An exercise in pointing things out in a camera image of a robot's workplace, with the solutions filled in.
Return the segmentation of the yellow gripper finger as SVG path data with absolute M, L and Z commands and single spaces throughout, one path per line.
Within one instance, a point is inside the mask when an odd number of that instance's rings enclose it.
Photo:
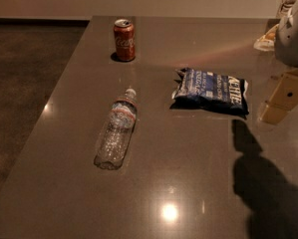
M 262 52 L 273 51 L 277 29 L 278 24 L 270 28 L 263 36 L 255 41 L 253 48 Z
M 260 120 L 277 125 L 298 105 L 298 69 L 282 74 L 272 95 L 265 103 Z

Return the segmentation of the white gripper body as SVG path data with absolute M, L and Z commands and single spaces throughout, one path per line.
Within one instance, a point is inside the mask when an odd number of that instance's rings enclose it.
M 298 68 L 298 0 L 279 22 L 274 49 L 277 60 Z

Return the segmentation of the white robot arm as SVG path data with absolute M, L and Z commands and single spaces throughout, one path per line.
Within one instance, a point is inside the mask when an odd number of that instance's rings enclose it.
M 270 124 L 279 124 L 298 105 L 298 0 L 282 0 L 277 17 L 279 23 L 254 43 L 256 50 L 273 52 L 287 66 L 260 116 Z

